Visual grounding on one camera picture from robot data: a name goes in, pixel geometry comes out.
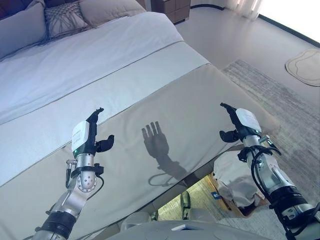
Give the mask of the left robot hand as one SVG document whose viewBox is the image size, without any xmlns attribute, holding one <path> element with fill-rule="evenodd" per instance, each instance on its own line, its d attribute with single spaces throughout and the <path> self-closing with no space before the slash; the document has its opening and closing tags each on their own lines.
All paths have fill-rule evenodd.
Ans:
<svg viewBox="0 0 320 240">
<path fill-rule="evenodd" d="M 107 139 L 96 141 L 97 122 L 99 113 L 104 109 L 96 109 L 86 120 L 78 123 L 72 130 L 71 151 L 76 159 L 78 155 L 102 153 L 110 150 L 115 141 L 114 135 L 109 135 Z"/>
</svg>

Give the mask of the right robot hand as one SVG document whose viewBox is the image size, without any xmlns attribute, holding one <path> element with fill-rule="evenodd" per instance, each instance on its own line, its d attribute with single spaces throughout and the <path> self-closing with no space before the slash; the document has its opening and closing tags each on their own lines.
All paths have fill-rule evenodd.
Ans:
<svg viewBox="0 0 320 240">
<path fill-rule="evenodd" d="M 220 138 L 225 143 L 234 143 L 240 140 L 245 147 L 260 145 L 262 129 L 256 116 L 249 110 L 244 108 L 234 108 L 226 103 L 221 103 L 220 106 L 226 109 L 229 114 L 235 130 L 219 131 Z"/>
</svg>

